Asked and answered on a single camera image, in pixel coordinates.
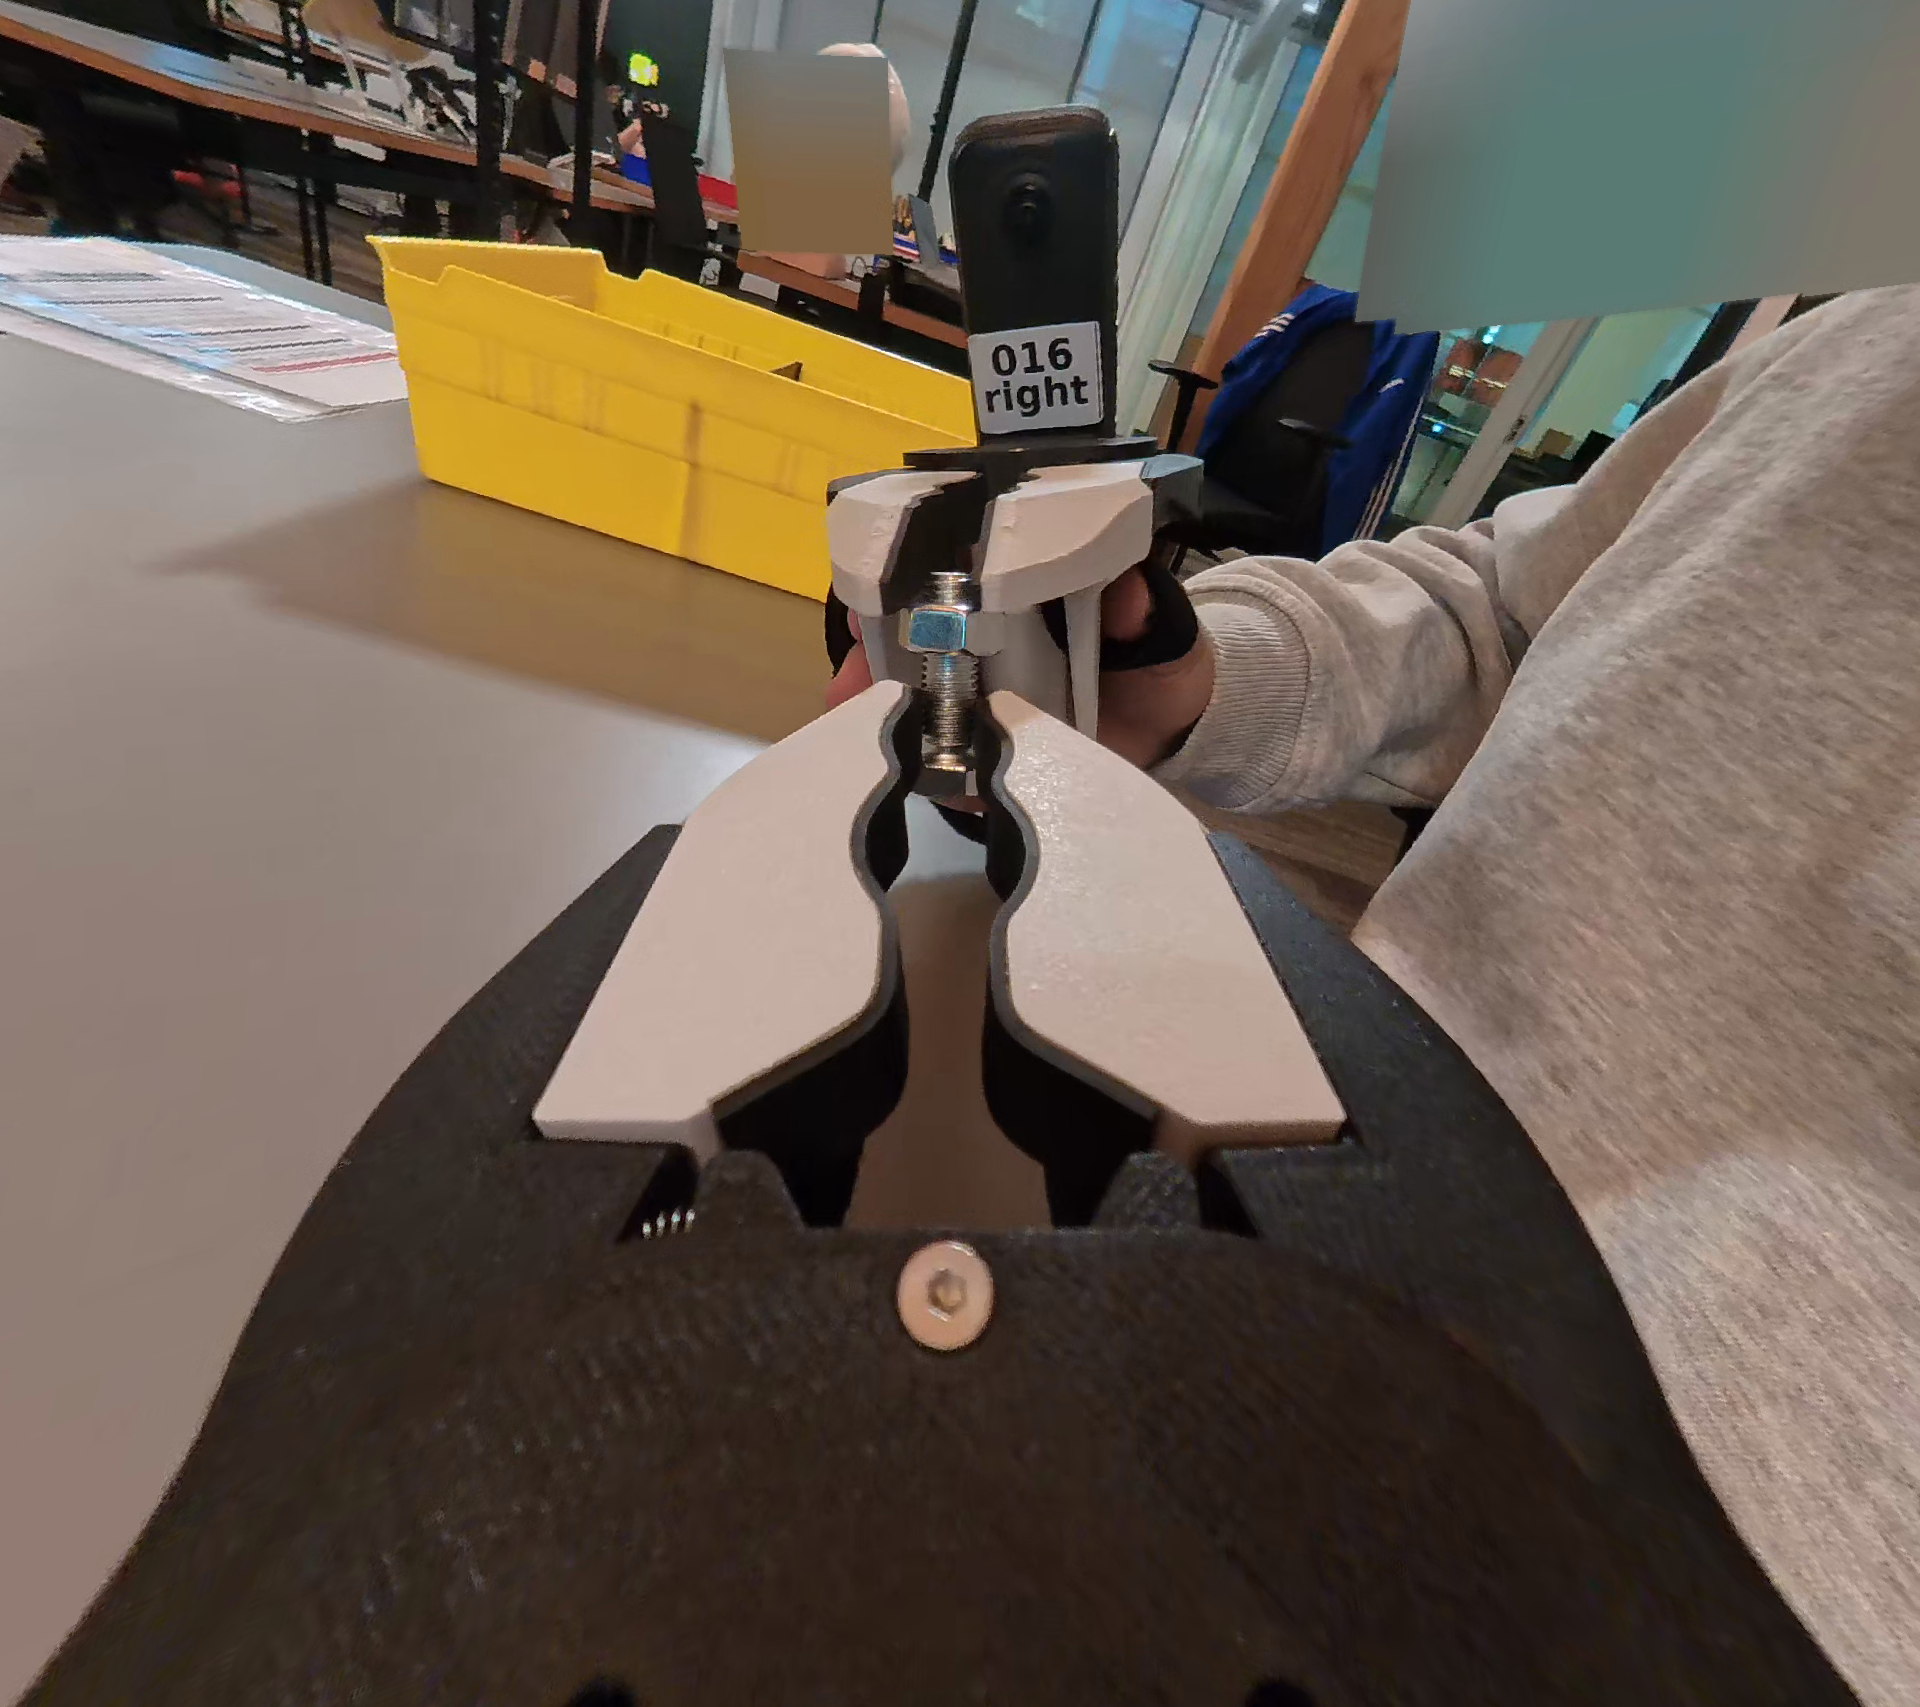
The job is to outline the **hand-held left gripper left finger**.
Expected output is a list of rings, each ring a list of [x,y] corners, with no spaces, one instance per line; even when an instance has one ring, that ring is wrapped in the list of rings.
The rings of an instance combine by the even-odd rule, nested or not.
[[[900,797],[901,723],[879,679],[698,803],[534,1103],[542,1137],[713,1155],[885,1009],[898,939],[865,831]]]

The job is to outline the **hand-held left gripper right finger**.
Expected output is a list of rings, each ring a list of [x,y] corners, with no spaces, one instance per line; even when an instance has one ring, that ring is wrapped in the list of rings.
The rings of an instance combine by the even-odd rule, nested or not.
[[[1201,823],[1022,695],[987,701],[987,823],[1016,841],[994,881],[1002,1031],[1186,1165],[1335,1141],[1346,1107]]]

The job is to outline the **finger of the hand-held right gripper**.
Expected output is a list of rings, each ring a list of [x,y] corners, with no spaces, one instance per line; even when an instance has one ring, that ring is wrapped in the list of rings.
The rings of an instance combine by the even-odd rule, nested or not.
[[[1154,489],[1141,463],[1039,469],[987,507],[977,605],[1013,615],[1140,565],[1154,543]]]
[[[830,587],[864,621],[918,603],[939,571],[971,569],[979,539],[971,469],[864,475],[828,501]]]

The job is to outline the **silver threaded bolt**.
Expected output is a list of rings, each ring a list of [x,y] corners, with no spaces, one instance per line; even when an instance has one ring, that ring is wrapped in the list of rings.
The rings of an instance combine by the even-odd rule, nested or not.
[[[982,609],[982,589],[958,567],[938,567],[926,577],[922,603],[951,603]],[[922,759],[918,791],[949,809],[977,805],[974,709],[982,687],[982,661],[968,655],[915,655],[922,695]]]

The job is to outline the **person's right forearm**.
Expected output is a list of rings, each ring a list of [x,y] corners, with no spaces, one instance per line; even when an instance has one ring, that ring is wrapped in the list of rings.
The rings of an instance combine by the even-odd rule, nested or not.
[[[1546,493],[1463,529],[1416,527],[1325,559],[1241,559],[1188,581],[1206,705],[1155,765],[1208,807],[1270,815],[1433,803],[1589,553]]]

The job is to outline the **short wooden background desk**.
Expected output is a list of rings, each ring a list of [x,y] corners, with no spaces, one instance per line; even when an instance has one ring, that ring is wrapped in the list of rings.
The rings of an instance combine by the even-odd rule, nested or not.
[[[828,278],[782,256],[741,250],[733,256],[739,288],[766,296],[776,312],[878,341],[884,333],[914,333],[941,349],[961,349],[965,328],[958,280],[923,274],[891,256],[864,276]]]

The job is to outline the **long wooden background desk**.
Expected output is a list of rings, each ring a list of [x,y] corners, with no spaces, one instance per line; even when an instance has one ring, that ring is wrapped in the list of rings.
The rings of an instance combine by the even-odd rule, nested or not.
[[[145,40],[7,0],[1,6],[4,94],[40,136],[48,232],[155,238],[158,210],[178,196],[175,170],[203,174],[220,158],[252,182],[296,186],[299,260],[331,284],[325,208],[339,184],[401,198],[414,232],[440,232],[438,206],[461,234],[499,240],[516,200],[534,188],[569,210],[571,158],[555,168],[505,158],[484,214],[474,146],[422,136],[345,92],[276,68]]]

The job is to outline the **person's right hand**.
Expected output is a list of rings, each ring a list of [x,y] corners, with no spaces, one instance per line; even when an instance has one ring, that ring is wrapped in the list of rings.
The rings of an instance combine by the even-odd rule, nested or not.
[[[1188,591],[1159,563],[1127,569],[1099,599],[1096,739],[1154,769],[1188,739],[1215,679],[1214,643]]]

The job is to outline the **yellow plastic bin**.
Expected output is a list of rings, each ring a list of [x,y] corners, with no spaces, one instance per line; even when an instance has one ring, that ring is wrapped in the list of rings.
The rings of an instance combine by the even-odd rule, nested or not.
[[[828,487],[974,441],[971,391],[861,341],[569,248],[377,236],[417,469],[822,601]]]

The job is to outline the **black computer monitor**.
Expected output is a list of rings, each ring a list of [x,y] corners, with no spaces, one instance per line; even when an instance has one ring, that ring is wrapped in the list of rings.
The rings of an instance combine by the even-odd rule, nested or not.
[[[598,78],[656,102],[699,136],[708,94],[713,0],[607,0]]]

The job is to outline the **person's grey sweatshirt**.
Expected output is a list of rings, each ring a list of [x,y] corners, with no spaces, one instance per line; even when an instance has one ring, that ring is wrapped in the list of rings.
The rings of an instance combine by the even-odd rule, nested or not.
[[[1527,537],[1557,601],[1359,941],[1766,1573],[1916,1703],[1916,288],[1729,357]]]

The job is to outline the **laminated paper sheet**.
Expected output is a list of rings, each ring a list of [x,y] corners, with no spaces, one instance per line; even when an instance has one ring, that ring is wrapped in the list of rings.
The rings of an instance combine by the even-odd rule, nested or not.
[[[388,328],[127,240],[6,236],[1,328],[276,421],[408,395]]]

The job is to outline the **tan curved board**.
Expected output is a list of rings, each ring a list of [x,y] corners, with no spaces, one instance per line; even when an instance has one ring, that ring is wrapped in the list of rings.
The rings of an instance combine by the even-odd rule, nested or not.
[[[354,60],[399,70],[428,62],[430,50],[398,36],[382,18],[376,0],[303,0],[299,12],[311,34],[336,42]]]

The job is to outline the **wooden post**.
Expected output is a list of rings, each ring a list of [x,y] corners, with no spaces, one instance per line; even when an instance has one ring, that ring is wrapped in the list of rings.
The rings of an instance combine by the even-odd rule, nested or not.
[[[1412,0],[1346,0],[1261,204],[1212,310],[1195,367],[1227,357],[1284,306],[1305,270],[1359,156],[1403,50]]]

